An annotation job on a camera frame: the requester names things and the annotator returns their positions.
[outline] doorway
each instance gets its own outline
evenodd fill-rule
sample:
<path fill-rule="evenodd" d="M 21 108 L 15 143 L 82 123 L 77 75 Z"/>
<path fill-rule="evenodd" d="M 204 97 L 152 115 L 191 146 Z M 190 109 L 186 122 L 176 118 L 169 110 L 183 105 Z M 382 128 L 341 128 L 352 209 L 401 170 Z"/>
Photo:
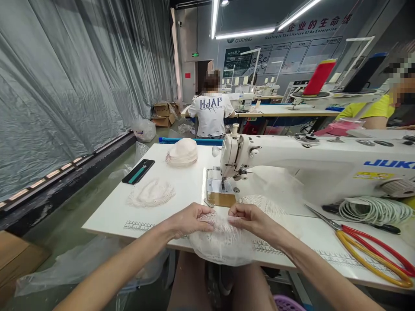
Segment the doorway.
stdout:
<path fill-rule="evenodd" d="M 202 60 L 196 62 L 196 87 L 195 95 L 200 95 L 207 72 L 213 72 L 213 60 Z"/>

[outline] black phone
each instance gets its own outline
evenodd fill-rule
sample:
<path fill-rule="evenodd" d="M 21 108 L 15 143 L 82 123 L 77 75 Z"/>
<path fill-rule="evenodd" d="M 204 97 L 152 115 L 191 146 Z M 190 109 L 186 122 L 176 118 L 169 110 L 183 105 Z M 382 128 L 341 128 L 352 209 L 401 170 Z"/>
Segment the black phone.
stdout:
<path fill-rule="evenodd" d="M 143 178 L 154 163 L 154 160 L 142 159 L 140 163 L 138 163 L 137 166 L 122 179 L 122 182 L 126 184 L 136 184 Z"/>

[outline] pink plastic basket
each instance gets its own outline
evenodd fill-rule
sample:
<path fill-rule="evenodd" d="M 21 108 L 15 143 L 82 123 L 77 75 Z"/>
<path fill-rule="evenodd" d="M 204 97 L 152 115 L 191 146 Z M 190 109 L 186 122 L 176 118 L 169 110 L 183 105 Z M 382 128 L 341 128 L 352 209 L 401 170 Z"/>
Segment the pink plastic basket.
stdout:
<path fill-rule="evenodd" d="M 279 311 L 306 311 L 300 304 L 283 295 L 274 295 L 274 301 Z"/>

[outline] red-handled scissors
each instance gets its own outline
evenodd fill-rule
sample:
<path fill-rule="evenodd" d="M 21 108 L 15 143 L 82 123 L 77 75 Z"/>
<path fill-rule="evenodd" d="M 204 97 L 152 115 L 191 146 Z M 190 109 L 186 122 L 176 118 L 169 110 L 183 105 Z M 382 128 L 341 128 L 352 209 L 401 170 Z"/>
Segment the red-handled scissors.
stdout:
<path fill-rule="evenodd" d="M 377 238 L 374 238 L 371 235 L 368 235 L 364 232 L 359 230 L 350 228 L 346 225 L 339 225 L 338 223 L 328 219 L 327 217 L 323 216 L 319 212 L 315 211 L 311 207 L 307 206 L 313 213 L 315 213 L 318 217 L 324 220 L 330 227 L 332 227 L 335 232 L 336 236 L 339 238 L 340 242 L 344 245 L 344 247 L 352 254 L 354 258 L 358 262 L 360 262 L 363 266 L 365 266 L 368 270 L 372 271 L 374 274 L 380 276 L 382 279 L 395 284 L 400 287 L 410 288 L 413 286 L 412 280 L 409 276 L 415 276 L 415 267 L 407 261 L 401 254 L 397 253 L 394 249 L 379 241 Z M 404 268 L 399 267 L 396 263 L 392 262 L 389 258 L 385 257 L 385 255 L 381 254 L 377 249 L 375 249 L 372 245 L 366 242 L 362 237 L 371 240 L 372 242 L 378 244 L 384 250 L 389 252 L 392 256 L 394 256 L 403 266 Z M 396 280 L 387 276 L 382 271 L 376 269 L 372 265 L 370 265 L 365 259 L 363 259 L 352 247 L 356 247 L 358 250 L 364 252 L 365 254 L 369 255 L 385 267 L 392 270 L 397 276 L 400 277 L 401 280 Z"/>

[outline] yellow shirt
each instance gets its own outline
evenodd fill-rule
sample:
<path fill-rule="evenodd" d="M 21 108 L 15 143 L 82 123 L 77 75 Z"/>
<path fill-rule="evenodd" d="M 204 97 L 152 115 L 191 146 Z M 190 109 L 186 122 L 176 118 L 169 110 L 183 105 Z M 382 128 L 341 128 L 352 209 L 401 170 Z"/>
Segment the yellow shirt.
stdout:
<path fill-rule="evenodd" d="M 364 107 L 366 103 L 351 103 L 347 106 L 337 117 L 340 119 L 341 117 L 355 117 L 358 112 Z M 383 95 L 379 101 L 373 103 L 372 107 L 362 116 L 363 118 L 367 117 L 386 117 L 390 118 L 390 116 L 394 113 L 395 106 L 390 100 L 388 94 Z"/>

